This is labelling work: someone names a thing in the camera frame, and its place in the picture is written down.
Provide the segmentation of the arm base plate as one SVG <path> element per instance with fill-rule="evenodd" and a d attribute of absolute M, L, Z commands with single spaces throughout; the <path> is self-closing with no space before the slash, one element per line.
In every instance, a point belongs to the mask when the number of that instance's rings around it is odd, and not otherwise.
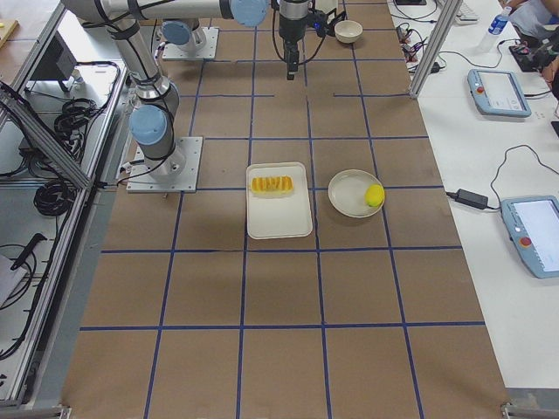
<path fill-rule="evenodd" d="M 160 165 L 159 161 L 145 159 L 139 146 L 135 158 L 143 160 L 131 169 L 127 181 L 129 193 L 195 193 L 203 148 L 203 137 L 175 139 L 175 151 Z"/>
<path fill-rule="evenodd" d="M 167 42 L 162 59 L 167 61 L 213 60 L 217 53 L 219 29 L 199 26 L 191 30 L 182 22 L 167 22 L 162 29 Z"/>

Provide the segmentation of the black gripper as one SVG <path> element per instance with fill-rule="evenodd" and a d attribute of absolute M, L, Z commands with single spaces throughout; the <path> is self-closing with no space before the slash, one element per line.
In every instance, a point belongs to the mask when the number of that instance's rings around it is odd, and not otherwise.
<path fill-rule="evenodd" d="M 294 80 L 298 72 L 298 43 L 304 38 L 306 29 L 306 2 L 279 0 L 279 27 L 286 61 L 286 79 Z"/>

